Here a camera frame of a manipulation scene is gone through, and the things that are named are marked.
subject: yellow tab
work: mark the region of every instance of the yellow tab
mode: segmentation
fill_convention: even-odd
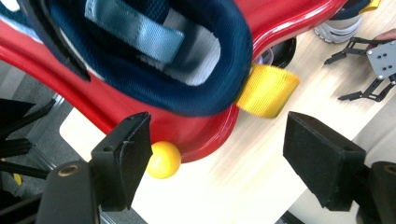
[[[368,11],[376,10],[378,8],[380,2],[381,2],[381,0],[372,0],[369,4],[367,4],[366,7],[364,7],[359,12],[359,14],[364,13],[364,12],[368,12]]]
[[[15,182],[17,182],[18,186],[20,186],[22,184],[22,177],[18,174],[14,174],[14,180]]]
[[[276,117],[289,100],[300,79],[271,65],[253,64],[250,76],[236,105],[250,114]]]

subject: red plastic seat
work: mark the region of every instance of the red plastic seat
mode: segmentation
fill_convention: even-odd
[[[253,36],[253,57],[273,45],[308,31],[329,19],[346,0],[235,0]],[[182,117],[113,89],[95,76],[85,82],[61,65],[40,43],[0,21],[0,59],[37,78],[61,94],[104,133],[137,112],[151,114],[151,141],[169,141],[180,150],[182,162],[199,160],[229,137],[238,108],[207,118]]]

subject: yellow ball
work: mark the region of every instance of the yellow ball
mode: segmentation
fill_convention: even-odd
[[[147,172],[159,179],[172,176],[181,164],[181,156],[177,147],[169,142],[157,142],[151,145],[152,156],[149,159]]]

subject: metal plate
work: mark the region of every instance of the metal plate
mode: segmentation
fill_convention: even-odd
[[[396,74],[395,41],[368,50],[367,57],[378,79],[384,79]]]

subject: table surface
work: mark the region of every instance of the table surface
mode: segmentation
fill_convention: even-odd
[[[394,28],[394,8],[396,1],[383,1],[378,10],[363,14],[356,36],[371,39]],[[351,140],[395,93],[392,90],[380,103],[337,100],[341,95],[364,91],[375,78],[364,56],[348,55],[336,63],[323,64],[345,46],[327,44],[312,31],[297,36],[297,50],[287,70],[301,83],[279,116],[261,119],[240,112],[230,138],[213,154],[182,164],[165,180],[145,174],[133,209],[150,224],[275,223],[306,190],[282,157],[288,112],[315,117]],[[385,80],[378,89],[388,84]],[[76,109],[60,133],[86,160],[105,137]]]

